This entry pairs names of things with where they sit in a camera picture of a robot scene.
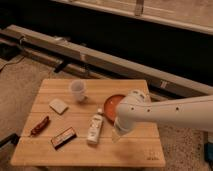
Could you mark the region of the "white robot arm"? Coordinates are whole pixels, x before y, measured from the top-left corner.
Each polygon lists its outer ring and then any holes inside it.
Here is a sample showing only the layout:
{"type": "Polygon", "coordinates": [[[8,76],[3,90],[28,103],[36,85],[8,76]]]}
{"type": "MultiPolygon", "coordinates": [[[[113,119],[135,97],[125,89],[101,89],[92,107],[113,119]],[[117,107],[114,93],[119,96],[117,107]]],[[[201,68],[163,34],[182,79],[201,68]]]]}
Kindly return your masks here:
{"type": "Polygon", "coordinates": [[[136,122],[174,124],[213,133],[213,95],[150,102],[147,94],[132,90],[116,106],[112,141],[131,132],[136,122]]]}

